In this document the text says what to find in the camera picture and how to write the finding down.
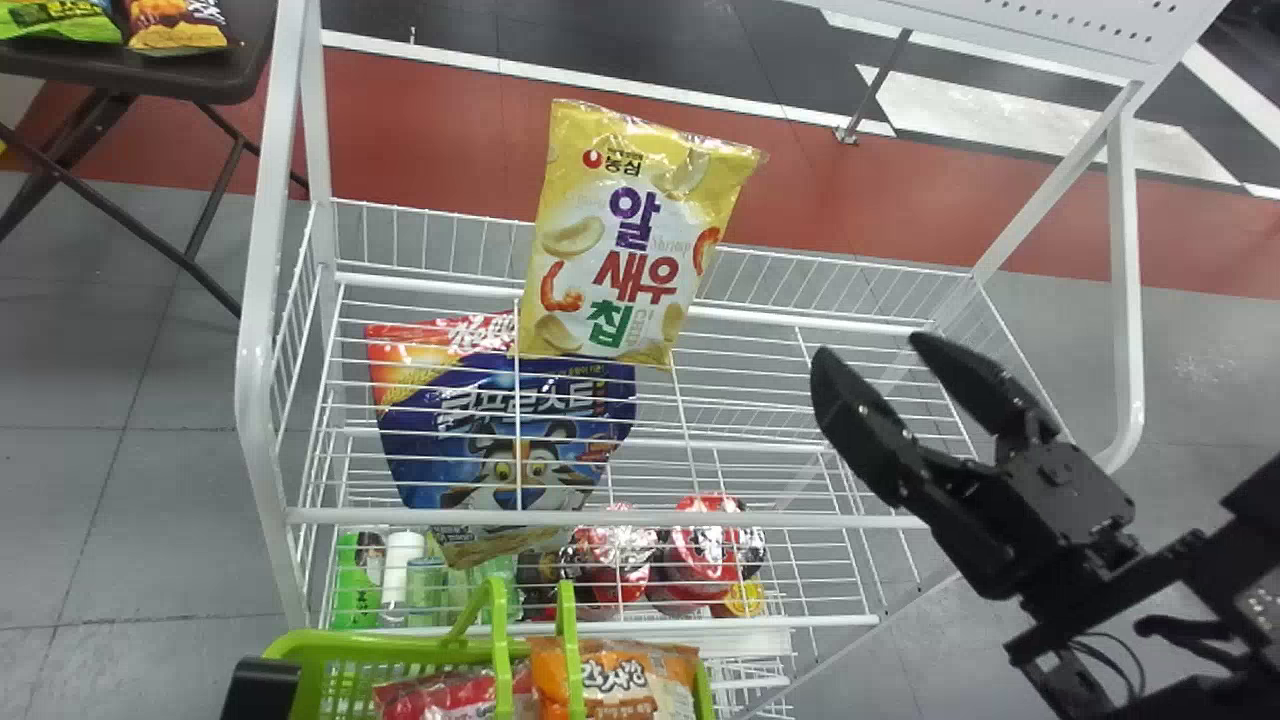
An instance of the red floor stripe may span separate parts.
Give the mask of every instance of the red floor stripe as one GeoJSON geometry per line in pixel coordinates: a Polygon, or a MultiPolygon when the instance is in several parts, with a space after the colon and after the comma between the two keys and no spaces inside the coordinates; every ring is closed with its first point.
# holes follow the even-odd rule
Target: red floor stripe
{"type": "MultiPolygon", "coordinates": [[[[874,136],[340,50],[326,53],[335,192],[410,206],[532,219],[552,97],[748,142],[769,161],[748,184],[732,242],[970,265],[1050,167],[874,136]]],[[[41,138],[83,96],[49,85],[20,129],[41,138]]],[[[252,138],[264,92],[228,108],[252,138]]],[[[207,188],[229,142],[195,108],[146,99],[77,168],[87,178],[207,188]]],[[[301,141],[294,165],[303,167],[301,141]]],[[[14,154],[0,168],[18,168],[14,154]]],[[[252,192],[246,160],[233,192],[252,192]]],[[[1280,202],[1139,181],[1143,283],[1280,299],[1280,202]]],[[[1108,277],[1106,181],[1088,173],[1014,254],[1010,270],[1108,277]]]]}

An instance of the yellow snack bag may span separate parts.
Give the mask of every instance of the yellow snack bag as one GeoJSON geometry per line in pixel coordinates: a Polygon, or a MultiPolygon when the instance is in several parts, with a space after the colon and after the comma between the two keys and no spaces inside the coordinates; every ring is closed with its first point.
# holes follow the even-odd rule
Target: yellow snack bag
{"type": "Polygon", "coordinates": [[[746,145],[552,101],[521,354],[668,368],[737,193],[764,159],[746,145]]]}

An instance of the cable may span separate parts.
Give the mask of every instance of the cable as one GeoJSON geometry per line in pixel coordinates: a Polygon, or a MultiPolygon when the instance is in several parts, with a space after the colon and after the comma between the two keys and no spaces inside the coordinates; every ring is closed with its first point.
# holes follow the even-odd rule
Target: cable
{"type": "Polygon", "coordinates": [[[1124,667],[1120,667],[1119,662],[1111,660],[1111,657],[1107,653],[1102,652],[1101,650],[1093,647],[1092,644],[1084,641],[1071,641],[1069,646],[1071,650],[1082,655],[1085,655],[1088,657],[1092,657],[1093,660],[1097,660],[1102,665],[1106,665],[1112,673],[1119,675],[1120,679],[1124,680],[1125,691],[1129,694],[1128,702],[1133,702],[1134,700],[1138,698],[1138,691],[1137,688],[1134,688],[1133,680],[1129,679],[1129,674],[1124,671],[1124,667]]]}
{"type": "Polygon", "coordinates": [[[1129,653],[1129,657],[1133,660],[1134,666],[1138,667],[1138,697],[1143,697],[1144,694],[1147,694],[1147,669],[1142,665],[1142,660],[1138,659],[1138,653],[1134,652],[1132,647],[1129,647],[1129,643],[1126,643],[1123,639],[1112,635],[1111,633],[1105,633],[1102,630],[1093,630],[1091,633],[1080,633],[1080,637],[1084,637],[1084,638],[1107,638],[1111,642],[1116,643],[1117,646],[1123,647],[1124,651],[1129,653]]]}

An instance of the blue cereal box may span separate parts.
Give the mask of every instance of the blue cereal box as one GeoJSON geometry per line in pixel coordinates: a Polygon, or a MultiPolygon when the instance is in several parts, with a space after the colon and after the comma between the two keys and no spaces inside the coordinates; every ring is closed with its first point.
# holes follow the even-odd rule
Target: blue cereal box
{"type": "MultiPolygon", "coordinates": [[[[406,506],[579,510],[600,482],[635,420],[635,368],[522,356],[517,391],[515,332],[511,313],[366,327],[378,429],[406,506]]],[[[467,569],[563,543],[568,529],[431,532],[449,566],[467,569]]]]}

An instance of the black table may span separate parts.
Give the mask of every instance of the black table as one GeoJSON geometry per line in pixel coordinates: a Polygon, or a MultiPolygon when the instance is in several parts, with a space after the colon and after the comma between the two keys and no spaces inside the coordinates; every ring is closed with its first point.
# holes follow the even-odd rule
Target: black table
{"type": "MultiPolygon", "coordinates": [[[[0,41],[0,68],[5,73],[93,88],[52,137],[38,149],[24,141],[13,128],[0,123],[0,141],[35,164],[27,182],[14,195],[4,214],[0,214],[0,242],[4,242],[18,223],[59,182],[63,182],[191,274],[233,315],[239,316],[239,302],[196,263],[196,254],[200,252],[205,233],[227,192],[242,152],[248,150],[259,155],[260,149],[212,106],[243,102],[257,90],[259,77],[271,50],[275,0],[221,0],[220,6],[227,18],[225,32],[232,44],[232,47],[221,53],[186,58],[146,58],[122,46],[50,40],[0,41]],[[193,102],[232,141],[227,161],[183,250],[178,250],[70,173],[143,95],[193,102]]],[[[291,173],[291,177],[293,182],[307,188],[305,178],[296,173],[291,173]]]]}

